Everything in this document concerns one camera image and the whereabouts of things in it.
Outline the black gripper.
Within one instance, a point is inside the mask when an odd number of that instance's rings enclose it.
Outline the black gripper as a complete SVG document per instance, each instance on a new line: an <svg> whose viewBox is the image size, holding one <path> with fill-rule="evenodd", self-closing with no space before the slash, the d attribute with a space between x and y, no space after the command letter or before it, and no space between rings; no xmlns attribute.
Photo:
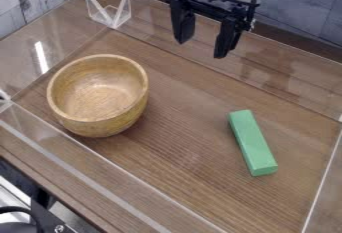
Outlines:
<svg viewBox="0 0 342 233"><path fill-rule="evenodd" d="M186 0L194 11L207 17L223 20L215 41L214 57L222 59L235 49L242 30L250 31L255 24L255 11L259 0ZM186 43L195 32L195 14L190 4L170 0L174 37L179 44Z"/></svg>

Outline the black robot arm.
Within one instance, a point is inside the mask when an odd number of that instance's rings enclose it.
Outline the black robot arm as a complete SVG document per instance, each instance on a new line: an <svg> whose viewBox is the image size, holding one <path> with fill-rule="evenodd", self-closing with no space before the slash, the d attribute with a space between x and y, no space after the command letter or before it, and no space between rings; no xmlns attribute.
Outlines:
<svg viewBox="0 0 342 233"><path fill-rule="evenodd" d="M186 43L195 34L197 14L221 23L214 57L222 59L237 48L242 33L251 31L259 0L166 0L170 5L174 38Z"/></svg>

